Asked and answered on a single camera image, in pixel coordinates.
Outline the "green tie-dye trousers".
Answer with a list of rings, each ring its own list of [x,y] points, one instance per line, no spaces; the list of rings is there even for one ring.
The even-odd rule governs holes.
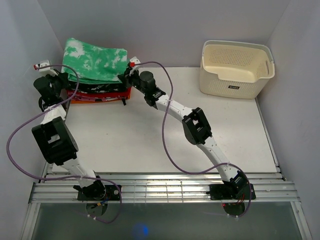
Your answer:
[[[118,75],[124,73],[128,64],[128,52],[124,48],[105,48],[67,39],[61,71],[68,73],[72,82],[89,85],[118,84]]]

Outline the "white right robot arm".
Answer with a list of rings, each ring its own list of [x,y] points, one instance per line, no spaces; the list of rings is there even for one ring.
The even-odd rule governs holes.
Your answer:
[[[154,75],[150,71],[139,72],[128,67],[118,78],[125,86],[134,87],[141,92],[149,106],[163,111],[164,120],[170,115],[182,124],[187,141],[197,146],[213,164],[213,167],[198,174],[213,169],[217,169],[220,174],[224,186],[221,188],[222,192],[216,193],[219,199],[253,198],[254,190],[247,176],[239,167],[228,162],[213,138],[211,126],[201,108],[189,108],[172,100],[171,95],[167,95],[156,85]]]

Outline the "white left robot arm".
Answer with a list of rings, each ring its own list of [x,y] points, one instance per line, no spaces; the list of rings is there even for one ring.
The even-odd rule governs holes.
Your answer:
[[[67,105],[56,106],[63,101],[61,91],[69,87],[68,74],[52,70],[37,78],[33,86],[40,93],[38,105],[44,114],[42,122],[31,132],[49,164],[55,164],[67,170],[73,176],[79,176],[75,189],[84,196],[101,200],[106,196],[106,187],[92,169],[85,167],[77,157],[79,150],[76,140],[68,129],[65,120]]]

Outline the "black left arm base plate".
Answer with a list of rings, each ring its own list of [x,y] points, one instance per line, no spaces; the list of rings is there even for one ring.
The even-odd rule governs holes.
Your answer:
[[[82,192],[78,192],[76,199],[78,201],[119,201],[120,191],[114,185],[105,185],[105,195],[102,198],[87,197]]]

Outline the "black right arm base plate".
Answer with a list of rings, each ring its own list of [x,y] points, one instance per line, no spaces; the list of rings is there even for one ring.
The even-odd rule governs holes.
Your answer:
[[[209,191],[206,194],[210,196],[211,200],[249,200],[250,197],[255,200],[257,198],[254,186],[251,183],[241,190],[234,190],[226,184],[210,184]]]

